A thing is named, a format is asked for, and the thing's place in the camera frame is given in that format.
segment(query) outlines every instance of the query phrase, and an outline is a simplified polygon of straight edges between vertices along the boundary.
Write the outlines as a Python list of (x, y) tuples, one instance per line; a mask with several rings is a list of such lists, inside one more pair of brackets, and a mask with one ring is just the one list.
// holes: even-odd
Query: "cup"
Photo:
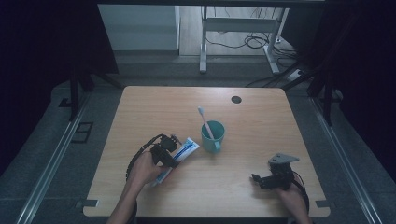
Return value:
[(204, 149), (208, 152), (219, 153), (221, 151), (221, 142), (224, 138), (225, 128), (220, 122), (216, 120), (210, 120), (207, 122), (207, 124), (209, 125), (209, 128), (212, 131), (213, 137), (215, 139), (210, 138), (206, 126), (202, 125), (201, 128), (202, 145)]

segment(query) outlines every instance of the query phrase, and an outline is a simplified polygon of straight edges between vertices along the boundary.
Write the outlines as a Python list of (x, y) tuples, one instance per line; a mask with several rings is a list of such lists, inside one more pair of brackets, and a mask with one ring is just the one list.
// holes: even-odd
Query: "gray floor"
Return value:
[[(119, 75), (113, 75), (124, 85), (150, 86), (208, 86), (246, 87), (252, 81), (271, 77), (268, 64), (262, 56), (209, 57), (207, 74), (199, 73), (198, 57), (175, 55), (134, 56), (117, 54)], [(102, 79), (92, 76), (95, 89), (90, 94), (83, 122), (93, 122), (92, 133), (85, 144), (71, 143), (53, 177), (44, 200), (38, 207), (33, 223), (105, 223), (106, 217), (85, 217), (79, 206), (88, 191), (104, 148), (106, 137), (122, 94)], [(277, 86), (287, 82), (280, 80)], [(259, 88), (266, 81), (250, 88)], [(350, 187), (340, 161), (332, 148), (318, 118), (312, 99), (305, 89), (308, 82), (287, 91), (290, 106), (296, 118), (310, 157), (318, 173), (331, 214), (314, 217), (316, 223), (370, 223), (363, 213), (355, 191)], [(14, 223), (29, 198), (33, 186), (43, 172), (70, 116), (69, 108), (59, 107), (69, 97), (67, 83), (53, 90), (52, 102), (21, 153), (0, 178), (0, 216), (2, 223)], [(350, 159), (360, 182), (368, 192), (382, 223), (396, 223), (396, 185), (375, 159), (370, 149), (349, 126), (338, 109), (332, 105), (332, 123), (340, 144)], [(169, 219), (160, 220), (170, 223)], [(240, 220), (238, 223), (266, 223), (262, 219)], [(223, 223), (234, 223), (228, 219)]]

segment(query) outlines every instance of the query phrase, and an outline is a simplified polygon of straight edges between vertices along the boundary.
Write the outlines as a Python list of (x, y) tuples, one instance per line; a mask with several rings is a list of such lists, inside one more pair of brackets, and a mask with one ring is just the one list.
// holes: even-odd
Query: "table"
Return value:
[[(233, 96), (242, 99), (232, 102)], [(329, 207), (303, 138), (281, 89), (127, 87), (111, 126), (88, 200), (89, 217), (110, 216), (125, 184), (126, 168), (137, 150), (159, 133), (190, 137), (201, 145), (206, 119), (220, 120), (226, 135), (220, 154), (198, 148), (156, 187), (139, 194), (139, 217), (288, 217), (276, 194), (260, 189), (251, 174), (268, 176), (267, 161), (277, 152), (296, 156), (310, 197), (312, 217), (326, 217)]]

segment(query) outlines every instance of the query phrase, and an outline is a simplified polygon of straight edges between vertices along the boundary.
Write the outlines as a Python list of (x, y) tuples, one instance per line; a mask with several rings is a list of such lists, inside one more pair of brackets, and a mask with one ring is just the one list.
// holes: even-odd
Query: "white toothbrush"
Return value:
[(213, 139), (213, 140), (215, 140), (215, 137), (213, 136), (213, 133), (212, 133), (212, 131), (210, 130), (209, 125), (207, 124), (207, 122), (206, 122), (206, 120), (205, 120), (205, 117), (204, 117), (204, 109), (201, 108), (200, 106), (198, 106), (198, 111), (199, 111), (199, 113), (201, 114), (202, 119), (204, 120), (204, 125), (205, 125), (205, 127), (206, 127), (206, 129), (207, 129), (207, 132), (209, 133), (210, 138)]

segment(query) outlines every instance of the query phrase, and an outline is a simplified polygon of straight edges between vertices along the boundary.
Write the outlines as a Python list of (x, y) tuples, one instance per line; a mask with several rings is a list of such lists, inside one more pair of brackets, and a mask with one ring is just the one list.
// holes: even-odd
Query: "toothbrush handle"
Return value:
[(205, 126), (206, 126), (206, 129), (207, 129), (207, 132), (209, 133), (210, 138), (215, 140), (215, 137), (213, 136), (212, 130), (210, 130), (209, 125), (207, 124), (206, 121), (205, 121)]

